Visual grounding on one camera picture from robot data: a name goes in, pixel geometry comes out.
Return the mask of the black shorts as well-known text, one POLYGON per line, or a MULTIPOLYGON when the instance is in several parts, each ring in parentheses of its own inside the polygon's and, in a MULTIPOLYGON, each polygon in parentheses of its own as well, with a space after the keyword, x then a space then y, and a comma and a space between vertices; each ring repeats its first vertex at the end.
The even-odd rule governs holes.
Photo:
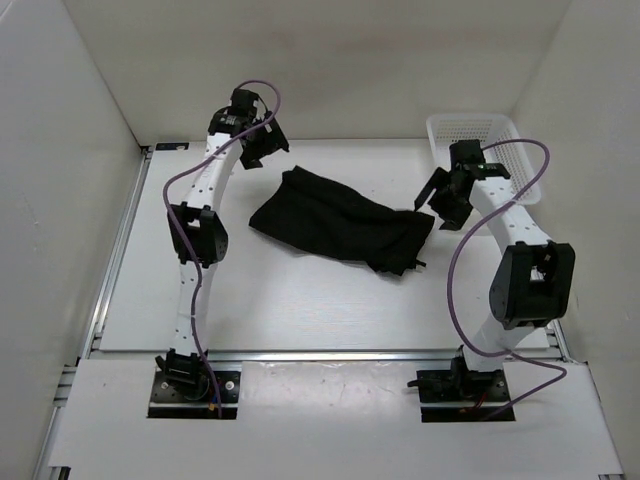
POLYGON ((306 253, 396 276, 424 265, 418 256, 434 224, 429 214, 394 210, 299 166, 249 219, 252 229, 306 253))

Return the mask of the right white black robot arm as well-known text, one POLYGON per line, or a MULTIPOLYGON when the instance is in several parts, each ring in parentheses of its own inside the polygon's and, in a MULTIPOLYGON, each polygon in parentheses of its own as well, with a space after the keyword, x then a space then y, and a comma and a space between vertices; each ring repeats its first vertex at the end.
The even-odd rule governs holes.
POLYGON ((576 255, 570 244, 553 241, 535 224, 501 165, 437 168, 414 202, 415 207, 423 204, 438 214, 446 230, 461 229, 473 211, 481 216, 456 247, 446 281, 449 315, 463 342, 452 362, 449 387, 458 398, 470 400, 524 338, 566 313, 576 255), (463 248, 481 227, 489 229, 501 260, 488 290, 488 318, 468 337, 454 304, 454 275, 463 248))

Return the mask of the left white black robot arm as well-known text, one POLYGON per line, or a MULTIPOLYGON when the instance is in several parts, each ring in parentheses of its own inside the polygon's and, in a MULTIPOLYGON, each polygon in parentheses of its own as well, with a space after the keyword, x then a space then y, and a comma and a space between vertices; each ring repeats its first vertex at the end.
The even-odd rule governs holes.
POLYGON ((262 116, 250 112, 242 117, 237 108, 225 107, 212 118, 203 160, 163 186, 180 293, 175 333, 158 366, 188 400, 222 402, 203 338, 212 280, 229 246, 219 213, 222 196, 236 163, 260 168, 262 158, 279 150, 287 152, 289 144, 275 112, 267 109, 262 116))

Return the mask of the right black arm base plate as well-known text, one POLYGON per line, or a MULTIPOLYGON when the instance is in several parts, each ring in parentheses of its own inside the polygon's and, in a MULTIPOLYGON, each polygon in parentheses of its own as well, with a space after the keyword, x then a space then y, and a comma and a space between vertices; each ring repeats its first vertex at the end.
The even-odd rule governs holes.
POLYGON ((513 422, 503 370, 471 371, 462 358, 445 370, 418 370, 407 383, 419 395, 422 423, 513 422))

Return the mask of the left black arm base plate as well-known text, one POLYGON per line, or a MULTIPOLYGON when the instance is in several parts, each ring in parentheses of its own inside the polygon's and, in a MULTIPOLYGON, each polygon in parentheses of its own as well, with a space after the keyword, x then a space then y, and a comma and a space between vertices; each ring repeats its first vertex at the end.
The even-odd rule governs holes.
POLYGON ((157 370, 150 391, 147 417, 151 419, 235 420, 241 391, 241 372, 215 371, 221 394, 222 413, 211 380, 200 375, 199 383, 190 386, 169 380, 157 370))

